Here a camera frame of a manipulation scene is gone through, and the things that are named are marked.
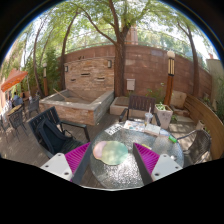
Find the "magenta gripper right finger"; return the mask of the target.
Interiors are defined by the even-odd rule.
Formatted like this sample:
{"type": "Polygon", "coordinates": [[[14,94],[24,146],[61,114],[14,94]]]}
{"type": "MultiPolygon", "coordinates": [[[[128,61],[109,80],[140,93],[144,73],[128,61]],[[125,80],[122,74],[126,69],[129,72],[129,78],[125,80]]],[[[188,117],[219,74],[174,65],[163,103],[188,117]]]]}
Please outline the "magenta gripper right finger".
{"type": "Polygon", "coordinates": [[[183,168],[183,152],[178,144],[160,145],[154,143],[153,147],[149,149],[134,143],[133,154],[144,185],[183,168]]]}

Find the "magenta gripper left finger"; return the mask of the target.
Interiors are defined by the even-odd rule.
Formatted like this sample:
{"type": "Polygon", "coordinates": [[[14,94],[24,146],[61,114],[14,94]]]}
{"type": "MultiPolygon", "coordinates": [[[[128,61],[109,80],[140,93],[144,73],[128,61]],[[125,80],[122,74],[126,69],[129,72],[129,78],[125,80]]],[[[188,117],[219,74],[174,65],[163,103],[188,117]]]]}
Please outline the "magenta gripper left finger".
{"type": "Polygon", "coordinates": [[[88,147],[89,143],[86,143],[66,154],[57,153],[41,168],[79,185],[90,159],[88,147]]]}

